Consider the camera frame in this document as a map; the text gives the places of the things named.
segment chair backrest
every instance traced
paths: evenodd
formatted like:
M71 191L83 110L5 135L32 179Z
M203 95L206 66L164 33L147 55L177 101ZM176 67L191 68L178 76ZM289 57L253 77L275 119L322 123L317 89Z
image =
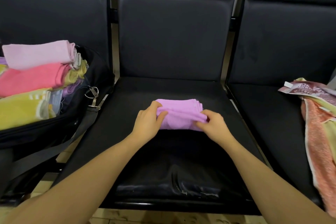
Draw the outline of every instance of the chair backrest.
M336 66L336 0L245 0L229 83L327 83Z
M66 39L99 52L110 64L110 0L0 0L0 43Z
M234 0L118 0L120 75L218 81Z

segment hand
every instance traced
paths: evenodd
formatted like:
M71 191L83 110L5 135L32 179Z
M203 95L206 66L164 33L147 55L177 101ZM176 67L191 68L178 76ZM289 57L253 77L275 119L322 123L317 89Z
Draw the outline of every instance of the hand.
M137 140L141 140L143 144L155 137L161 127L164 117L168 114L167 111L161 112L156 119L156 111L158 107L162 107L162 105L157 101L153 101L146 110L139 111L135 120L131 135Z
M196 122L196 126L204 131L204 133L213 141L221 146L227 142L235 141L235 138L230 133L223 117L216 112L203 110L201 113L209 118L209 123Z

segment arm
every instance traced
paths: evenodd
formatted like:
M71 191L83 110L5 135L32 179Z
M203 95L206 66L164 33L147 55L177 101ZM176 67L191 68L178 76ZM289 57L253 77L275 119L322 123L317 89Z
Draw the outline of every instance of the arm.
M132 133L43 195L14 209L5 223L86 223L102 203L120 172L132 156L158 132L167 112L156 118L160 103L140 111Z
M246 150L230 133L219 113L209 110L202 113L210 121L208 124L197 122L196 125L232 158L267 223L336 223L334 218Z

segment left hand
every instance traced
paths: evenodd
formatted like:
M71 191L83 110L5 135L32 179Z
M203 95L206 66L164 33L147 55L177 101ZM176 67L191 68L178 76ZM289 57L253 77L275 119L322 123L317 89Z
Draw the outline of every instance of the left hand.
M156 136L164 117L168 114L167 111L161 112L156 118L156 111L158 107L162 107L162 105L157 101L153 101L146 110L139 111L135 120L131 136L133 136L136 140L142 141L143 144L147 143L150 139Z

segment metal clip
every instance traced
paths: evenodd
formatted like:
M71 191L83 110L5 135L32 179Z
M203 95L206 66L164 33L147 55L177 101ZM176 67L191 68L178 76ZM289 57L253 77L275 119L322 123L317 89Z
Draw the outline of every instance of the metal clip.
M94 107L94 108L97 108L98 110L100 110L100 106L96 106L96 100L97 100L97 97L98 97L98 94L99 94L99 90L98 90L98 88L97 88L97 87L91 87L91 86L90 86L90 91L91 91L91 93L93 94L93 98L92 98L92 97L88 97L88 96L85 94L85 96L86 96L87 98L91 98L91 99L93 99L92 104L89 105L89 107Z

